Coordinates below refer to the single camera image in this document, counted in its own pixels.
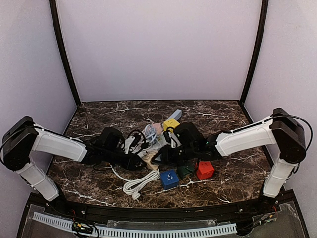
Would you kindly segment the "left black frame post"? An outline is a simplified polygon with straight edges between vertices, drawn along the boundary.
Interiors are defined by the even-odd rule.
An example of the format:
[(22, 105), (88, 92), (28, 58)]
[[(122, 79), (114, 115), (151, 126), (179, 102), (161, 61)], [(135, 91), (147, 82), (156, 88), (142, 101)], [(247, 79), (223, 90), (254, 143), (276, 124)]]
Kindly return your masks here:
[(56, 38), (60, 58), (62, 61), (62, 65), (64, 68), (64, 72), (66, 75), (66, 79), (67, 79), (69, 88), (71, 90), (71, 94), (72, 94), (72, 97), (74, 99), (75, 105), (76, 105), (76, 107), (79, 107), (81, 105), (81, 100), (79, 97), (77, 87), (75, 85), (75, 80), (74, 80), (74, 77), (73, 77), (73, 74), (71, 71), (68, 55), (66, 52), (65, 43), (63, 40), (61, 24), (60, 24), (59, 15), (58, 15), (58, 9), (57, 9), (57, 1), (56, 0), (49, 0), (49, 5), (50, 5), (50, 12), (51, 12), (51, 18), (52, 18), (52, 22), (53, 22), (55, 38)]

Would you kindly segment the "small circuit board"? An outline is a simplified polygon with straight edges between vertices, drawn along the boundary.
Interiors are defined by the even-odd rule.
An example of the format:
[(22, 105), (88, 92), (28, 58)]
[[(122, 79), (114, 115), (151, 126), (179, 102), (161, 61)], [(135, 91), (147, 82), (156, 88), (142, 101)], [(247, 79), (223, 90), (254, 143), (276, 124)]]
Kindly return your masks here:
[(73, 222), (71, 229), (75, 232), (75, 233), (83, 233), (83, 234), (89, 234), (91, 235), (94, 231), (93, 226), (85, 224), (85, 223), (78, 223), (78, 222)]

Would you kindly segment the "beige cube socket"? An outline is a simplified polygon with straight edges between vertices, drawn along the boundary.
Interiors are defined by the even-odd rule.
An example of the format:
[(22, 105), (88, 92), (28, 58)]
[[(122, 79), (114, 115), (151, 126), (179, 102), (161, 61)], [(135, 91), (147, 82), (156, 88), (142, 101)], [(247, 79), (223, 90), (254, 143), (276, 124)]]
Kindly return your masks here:
[(156, 152), (147, 152), (142, 158), (146, 163), (146, 167), (150, 170), (157, 170), (159, 168), (159, 164), (154, 164), (152, 162), (152, 158), (155, 154)]

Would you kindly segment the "blue cube socket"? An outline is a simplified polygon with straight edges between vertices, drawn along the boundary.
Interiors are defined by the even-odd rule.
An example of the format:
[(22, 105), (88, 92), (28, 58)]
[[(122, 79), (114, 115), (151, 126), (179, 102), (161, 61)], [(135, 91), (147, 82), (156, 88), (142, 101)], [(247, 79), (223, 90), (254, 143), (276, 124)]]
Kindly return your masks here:
[(179, 178), (175, 170), (168, 170), (160, 174), (160, 181), (164, 190), (178, 187)]

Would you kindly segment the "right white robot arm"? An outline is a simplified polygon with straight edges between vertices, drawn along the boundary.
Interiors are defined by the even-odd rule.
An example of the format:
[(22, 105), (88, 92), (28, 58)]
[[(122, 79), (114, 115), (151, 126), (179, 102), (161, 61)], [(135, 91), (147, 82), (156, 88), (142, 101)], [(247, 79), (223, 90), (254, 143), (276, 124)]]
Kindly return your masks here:
[(204, 137), (191, 122), (173, 130), (175, 146), (161, 147), (152, 162), (183, 165), (188, 160), (219, 160), (240, 151), (262, 147), (270, 156), (271, 171), (265, 179), (262, 196), (276, 198), (285, 182), (296, 173), (313, 140), (313, 128), (303, 118), (283, 108), (257, 122)]

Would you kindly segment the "red cube socket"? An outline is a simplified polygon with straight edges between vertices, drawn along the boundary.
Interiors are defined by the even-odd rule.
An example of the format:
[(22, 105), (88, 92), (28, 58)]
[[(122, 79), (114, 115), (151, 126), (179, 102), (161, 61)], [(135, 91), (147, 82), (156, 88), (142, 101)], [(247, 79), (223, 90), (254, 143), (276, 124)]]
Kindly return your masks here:
[(196, 164), (196, 175), (199, 180), (206, 180), (212, 177), (214, 173), (214, 167), (210, 161), (199, 161)]

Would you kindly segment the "pink plug adapter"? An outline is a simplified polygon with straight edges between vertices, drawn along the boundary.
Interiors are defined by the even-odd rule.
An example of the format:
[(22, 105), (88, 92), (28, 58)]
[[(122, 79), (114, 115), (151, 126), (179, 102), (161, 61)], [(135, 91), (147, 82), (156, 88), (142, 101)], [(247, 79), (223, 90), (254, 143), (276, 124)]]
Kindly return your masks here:
[(152, 126), (156, 130), (157, 135), (159, 135), (163, 132), (163, 127), (160, 123), (154, 123), (154, 124), (152, 124)]

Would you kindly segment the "grey blue power strip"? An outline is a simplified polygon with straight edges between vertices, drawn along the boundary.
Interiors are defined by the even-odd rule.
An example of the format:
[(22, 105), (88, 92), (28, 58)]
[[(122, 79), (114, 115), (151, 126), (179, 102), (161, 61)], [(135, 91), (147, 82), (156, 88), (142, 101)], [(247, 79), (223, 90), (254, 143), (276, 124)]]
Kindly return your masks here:
[(175, 119), (175, 120), (179, 120), (182, 117), (182, 110), (181, 109), (177, 109), (173, 112), (173, 114), (167, 119)]

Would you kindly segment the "dark green cube socket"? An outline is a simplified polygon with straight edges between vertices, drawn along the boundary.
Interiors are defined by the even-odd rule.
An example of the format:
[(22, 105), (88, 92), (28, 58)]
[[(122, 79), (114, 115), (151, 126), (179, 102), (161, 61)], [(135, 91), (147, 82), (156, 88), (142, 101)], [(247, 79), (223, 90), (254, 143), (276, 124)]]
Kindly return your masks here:
[(181, 180), (184, 180), (186, 176), (192, 174), (195, 169), (192, 166), (179, 166), (176, 169), (177, 174)]

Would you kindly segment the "right black frame post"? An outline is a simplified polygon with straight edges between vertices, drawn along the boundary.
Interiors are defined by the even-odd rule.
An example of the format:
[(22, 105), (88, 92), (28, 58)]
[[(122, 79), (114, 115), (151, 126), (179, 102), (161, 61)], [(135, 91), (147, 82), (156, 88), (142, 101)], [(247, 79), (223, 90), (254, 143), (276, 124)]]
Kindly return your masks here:
[(265, 23), (266, 23), (267, 11), (268, 11), (268, 4), (269, 4), (269, 0), (262, 0), (254, 48), (253, 48), (253, 52), (252, 52), (246, 80), (245, 80), (244, 87), (242, 90), (242, 94), (241, 94), (241, 97), (239, 100), (241, 105), (244, 105), (246, 102), (246, 99), (247, 99), (247, 96), (248, 96), (248, 93), (249, 93), (249, 90), (251, 87), (252, 79), (254, 76), (254, 72), (256, 69), (256, 65), (257, 65), (257, 61), (258, 61), (258, 57), (259, 57), (259, 53), (260, 53), (260, 49), (261, 49), (261, 44), (262, 44), (262, 40), (263, 40), (263, 35), (264, 35), (264, 29), (265, 29)]

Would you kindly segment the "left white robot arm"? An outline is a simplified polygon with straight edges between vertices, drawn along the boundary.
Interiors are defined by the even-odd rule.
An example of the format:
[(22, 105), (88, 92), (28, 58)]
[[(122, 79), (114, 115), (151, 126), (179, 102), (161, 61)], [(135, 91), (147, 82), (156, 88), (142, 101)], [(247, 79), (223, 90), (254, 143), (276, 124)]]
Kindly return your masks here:
[(106, 127), (95, 141), (83, 141), (61, 135), (36, 124), (32, 117), (24, 116), (2, 138), (2, 163), (19, 174), (46, 201), (62, 198), (59, 186), (37, 165), (40, 156), (60, 156), (71, 161), (94, 165), (102, 161), (130, 171), (145, 167), (137, 153), (124, 147), (127, 140), (122, 133)]

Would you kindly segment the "yellow cube socket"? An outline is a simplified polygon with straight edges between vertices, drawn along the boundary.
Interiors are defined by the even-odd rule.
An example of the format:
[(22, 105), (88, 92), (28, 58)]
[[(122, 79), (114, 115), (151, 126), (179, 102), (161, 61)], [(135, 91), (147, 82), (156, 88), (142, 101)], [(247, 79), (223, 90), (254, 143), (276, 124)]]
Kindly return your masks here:
[(180, 123), (176, 119), (171, 118), (171, 119), (166, 120), (163, 123), (163, 129), (164, 129), (164, 131), (167, 131), (167, 129), (169, 127), (172, 127), (174, 129), (174, 128), (178, 127), (179, 125), (180, 125)]

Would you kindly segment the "black frame post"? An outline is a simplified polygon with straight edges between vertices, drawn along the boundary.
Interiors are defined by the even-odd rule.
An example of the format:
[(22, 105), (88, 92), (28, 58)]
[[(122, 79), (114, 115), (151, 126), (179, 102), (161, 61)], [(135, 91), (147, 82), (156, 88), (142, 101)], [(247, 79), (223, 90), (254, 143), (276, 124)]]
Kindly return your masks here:
[(62, 65), (64, 68), (64, 72), (66, 75), (66, 79), (67, 79), (69, 88), (71, 90), (71, 94), (72, 94), (72, 97), (74, 99), (75, 105), (76, 105), (76, 107), (79, 107), (81, 105), (81, 100), (79, 97), (77, 87), (75, 85), (75, 80), (74, 80), (74, 77), (73, 77), (73, 74), (71, 71), (68, 55), (66, 52), (65, 43), (63, 40), (61, 24), (60, 24), (59, 15), (58, 15), (58, 9), (57, 9), (57, 1), (56, 0), (49, 0), (49, 5), (50, 5), (50, 12), (51, 12), (51, 18), (52, 18), (52, 22), (53, 22), (55, 38), (56, 38), (60, 58), (62, 61)]
[(241, 97), (239, 100), (241, 105), (244, 105), (246, 102), (246, 99), (247, 99), (247, 96), (248, 96), (248, 93), (249, 93), (249, 90), (251, 87), (252, 79), (254, 76), (254, 72), (256, 69), (256, 65), (257, 65), (257, 61), (258, 61), (258, 57), (259, 57), (259, 53), (260, 53), (260, 49), (261, 49), (261, 44), (262, 44), (262, 40), (263, 40), (263, 35), (264, 35), (264, 29), (265, 29), (265, 23), (266, 23), (267, 11), (268, 11), (268, 4), (269, 4), (269, 0), (262, 0), (254, 48), (253, 48), (253, 52), (252, 52), (246, 80), (245, 80), (244, 87), (242, 90), (242, 94), (241, 94)]

